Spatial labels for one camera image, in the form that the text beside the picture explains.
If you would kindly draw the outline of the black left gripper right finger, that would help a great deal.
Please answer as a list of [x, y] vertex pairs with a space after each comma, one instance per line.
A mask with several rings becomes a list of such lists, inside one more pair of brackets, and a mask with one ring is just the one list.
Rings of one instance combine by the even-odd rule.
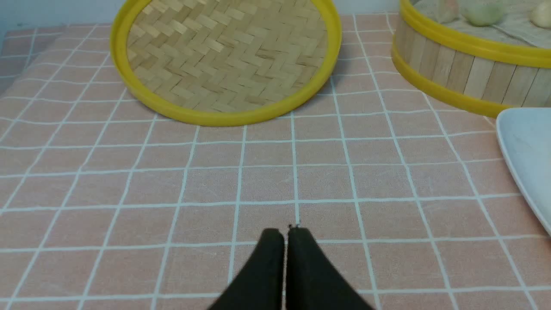
[[288, 232], [286, 308], [288, 310], [372, 310], [329, 261], [312, 233]]

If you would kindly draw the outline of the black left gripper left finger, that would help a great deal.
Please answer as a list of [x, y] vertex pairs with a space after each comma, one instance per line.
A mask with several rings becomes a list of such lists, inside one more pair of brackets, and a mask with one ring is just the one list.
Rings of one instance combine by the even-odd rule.
[[284, 237], [266, 228], [254, 251], [210, 310], [280, 310], [282, 308]]

